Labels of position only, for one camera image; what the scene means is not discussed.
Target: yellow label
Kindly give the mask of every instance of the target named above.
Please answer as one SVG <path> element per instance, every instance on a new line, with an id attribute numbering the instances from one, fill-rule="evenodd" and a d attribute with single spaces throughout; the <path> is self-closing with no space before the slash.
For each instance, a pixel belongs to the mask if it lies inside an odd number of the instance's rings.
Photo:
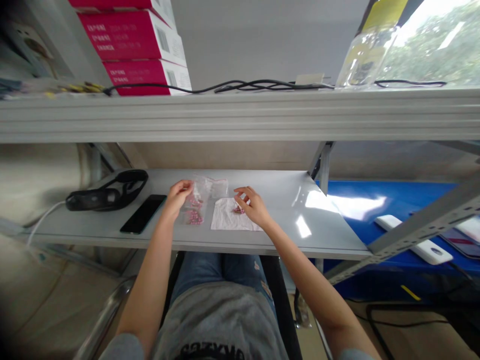
<path id="1" fill-rule="evenodd" d="M 415 300 L 417 301 L 421 301 L 422 299 L 419 298 L 417 295 L 414 294 L 414 292 L 412 290 L 410 290 L 408 287 L 406 287 L 405 285 L 400 285 L 400 287 L 405 290 L 408 295 L 410 295 L 412 298 L 414 298 Z"/>
<path id="2" fill-rule="evenodd" d="M 362 32 L 384 25 L 395 26 L 404 12 L 408 0 L 378 0 L 373 4 Z"/>

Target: blue jeans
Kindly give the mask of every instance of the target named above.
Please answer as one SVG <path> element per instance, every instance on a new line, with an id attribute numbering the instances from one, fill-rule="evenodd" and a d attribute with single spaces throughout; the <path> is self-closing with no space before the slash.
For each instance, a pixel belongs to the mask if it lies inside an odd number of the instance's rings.
<path id="1" fill-rule="evenodd" d="M 272 293 L 258 255 L 187 251 L 173 287 L 170 306 L 181 294 L 194 286 L 222 281 L 254 288 L 265 297 L 277 318 Z"/>

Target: red and white box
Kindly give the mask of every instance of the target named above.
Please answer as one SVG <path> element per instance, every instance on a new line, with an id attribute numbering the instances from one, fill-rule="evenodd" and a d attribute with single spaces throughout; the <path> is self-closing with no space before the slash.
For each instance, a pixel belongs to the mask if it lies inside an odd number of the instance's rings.
<path id="1" fill-rule="evenodd" d="M 80 13 L 124 12 L 150 10 L 170 28 L 177 30 L 170 0 L 69 0 Z"/>
<path id="2" fill-rule="evenodd" d="M 149 10 L 78 17 L 102 60 L 164 59 L 187 66 L 182 38 Z"/>
<path id="3" fill-rule="evenodd" d="M 189 70 L 165 60 L 109 61 L 104 62 L 103 66 L 113 85 L 159 83 L 192 90 Z M 186 94 L 157 86 L 121 87 L 117 92 L 122 96 Z"/>

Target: plastic bottle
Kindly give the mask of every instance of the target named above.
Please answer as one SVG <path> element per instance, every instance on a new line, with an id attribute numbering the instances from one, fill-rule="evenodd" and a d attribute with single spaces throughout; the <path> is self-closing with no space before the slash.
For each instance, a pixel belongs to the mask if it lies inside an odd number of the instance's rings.
<path id="1" fill-rule="evenodd" d="M 407 0 L 378 0 L 350 45 L 336 81 L 336 89 L 368 89 L 374 84 L 385 55 L 400 27 L 398 20 Z"/>

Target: black vr headset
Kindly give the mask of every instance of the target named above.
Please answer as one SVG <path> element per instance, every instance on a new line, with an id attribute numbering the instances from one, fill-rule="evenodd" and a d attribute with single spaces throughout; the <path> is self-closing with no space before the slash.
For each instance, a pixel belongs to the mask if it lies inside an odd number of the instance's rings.
<path id="1" fill-rule="evenodd" d="M 140 194 L 149 179 L 145 170 L 127 170 L 119 173 L 112 181 L 94 190 L 74 191 L 66 198 L 66 208 L 70 211 L 113 211 L 130 204 Z M 132 190 L 136 183 L 140 186 Z M 122 183 L 122 192 L 109 187 Z"/>

